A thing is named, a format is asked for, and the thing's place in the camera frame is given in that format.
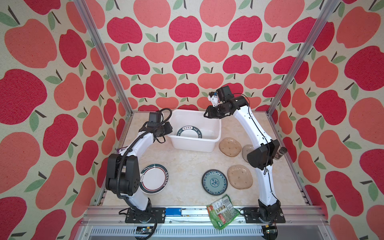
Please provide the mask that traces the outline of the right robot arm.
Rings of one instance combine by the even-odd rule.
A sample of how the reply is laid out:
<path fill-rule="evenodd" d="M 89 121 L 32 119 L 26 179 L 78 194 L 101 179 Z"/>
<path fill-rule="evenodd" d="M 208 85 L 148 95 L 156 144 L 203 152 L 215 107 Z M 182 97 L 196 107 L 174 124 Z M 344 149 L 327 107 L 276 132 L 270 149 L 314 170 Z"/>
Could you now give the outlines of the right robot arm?
<path fill-rule="evenodd" d="M 259 184 L 259 215 L 263 222 L 270 222 L 279 214 L 281 202 L 276 196 L 273 182 L 273 158 L 280 143 L 273 140 L 259 124 L 244 96 L 220 97 L 210 92 L 212 103 L 204 113 L 205 118 L 222 119 L 234 116 L 251 139 L 254 150 L 247 154 L 248 163 L 255 169 Z"/>

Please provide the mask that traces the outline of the white plate red green stripes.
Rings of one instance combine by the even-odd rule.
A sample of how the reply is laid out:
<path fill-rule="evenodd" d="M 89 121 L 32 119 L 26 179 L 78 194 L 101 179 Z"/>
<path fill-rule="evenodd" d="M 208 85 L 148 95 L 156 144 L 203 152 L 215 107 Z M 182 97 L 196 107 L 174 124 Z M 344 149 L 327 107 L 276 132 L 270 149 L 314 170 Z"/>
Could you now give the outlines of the white plate red green stripes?
<path fill-rule="evenodd" d="M 140 189 L 145 194 L 154 195 L 161 192 L 169 182 L 167 168 L 160 164 L 152 164 L 141 170 Z"/>

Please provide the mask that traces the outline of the green rim plate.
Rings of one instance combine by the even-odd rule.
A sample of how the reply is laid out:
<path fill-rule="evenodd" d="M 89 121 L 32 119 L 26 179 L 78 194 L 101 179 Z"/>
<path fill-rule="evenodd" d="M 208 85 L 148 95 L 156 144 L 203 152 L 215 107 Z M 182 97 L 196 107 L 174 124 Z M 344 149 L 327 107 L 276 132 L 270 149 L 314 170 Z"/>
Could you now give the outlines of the green rim plate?
<path fill-rule="evenodd" d="M 184 126 L 177 131 L 176 136 L 187 137 L 187 138 L 198 138 L 203 137 L 201 130 L 194 126 Z"/>

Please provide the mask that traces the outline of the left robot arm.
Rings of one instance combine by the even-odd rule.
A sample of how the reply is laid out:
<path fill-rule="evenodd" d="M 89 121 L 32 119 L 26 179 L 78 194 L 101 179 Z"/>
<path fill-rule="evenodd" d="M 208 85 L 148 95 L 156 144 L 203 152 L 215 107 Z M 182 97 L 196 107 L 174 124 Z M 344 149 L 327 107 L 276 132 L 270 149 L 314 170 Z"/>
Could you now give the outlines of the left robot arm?
<path fill-rule="evenodd" d="M 108 157 L 106 189 L 123 199 L 136 212 L 151 212 L 150 199 L 140 190 L 141 172 L 139 159 L 157 138 L 173 131 L 171 124 L 147 122 L 140 129 L 137 138 L 117 154 Z"/>

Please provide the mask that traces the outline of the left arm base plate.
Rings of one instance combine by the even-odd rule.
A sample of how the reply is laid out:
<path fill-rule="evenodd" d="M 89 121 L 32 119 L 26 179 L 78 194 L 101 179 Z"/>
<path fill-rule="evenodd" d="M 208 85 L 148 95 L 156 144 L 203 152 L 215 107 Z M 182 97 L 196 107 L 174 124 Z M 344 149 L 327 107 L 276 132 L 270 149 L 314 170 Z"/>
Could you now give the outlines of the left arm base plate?
<path fill-rule="evenodd" d="M 166 208 L 152 208 L 150 213 L 128 208 L 125 223 L 127 224 L 163 224 Z"/>

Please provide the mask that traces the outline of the teal patterned small plate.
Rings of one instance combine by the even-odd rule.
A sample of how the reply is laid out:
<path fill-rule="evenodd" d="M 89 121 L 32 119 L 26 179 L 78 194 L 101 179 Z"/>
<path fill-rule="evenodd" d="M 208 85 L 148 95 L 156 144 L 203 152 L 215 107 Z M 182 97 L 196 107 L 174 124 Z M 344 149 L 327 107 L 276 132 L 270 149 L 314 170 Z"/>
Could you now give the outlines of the teal patterned small plate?
<path fill-rule="evenodd" d="M 227 190 L 228 179 L 225 174 L 219 170 L 208 170 L 202 177 L 202 186 L 208 194 L 219 196 Z"/>

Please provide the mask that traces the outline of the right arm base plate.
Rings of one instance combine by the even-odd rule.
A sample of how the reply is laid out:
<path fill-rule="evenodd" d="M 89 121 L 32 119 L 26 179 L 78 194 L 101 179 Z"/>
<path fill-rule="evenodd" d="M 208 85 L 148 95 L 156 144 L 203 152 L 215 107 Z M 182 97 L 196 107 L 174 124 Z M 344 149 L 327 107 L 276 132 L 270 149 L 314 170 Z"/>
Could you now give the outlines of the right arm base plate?
<path fill-rule="evenodd" d="M 285 216 L 280 207 L 272 208 L 243 208 L 242 215 L 247 224 L 284 224 Z"/>

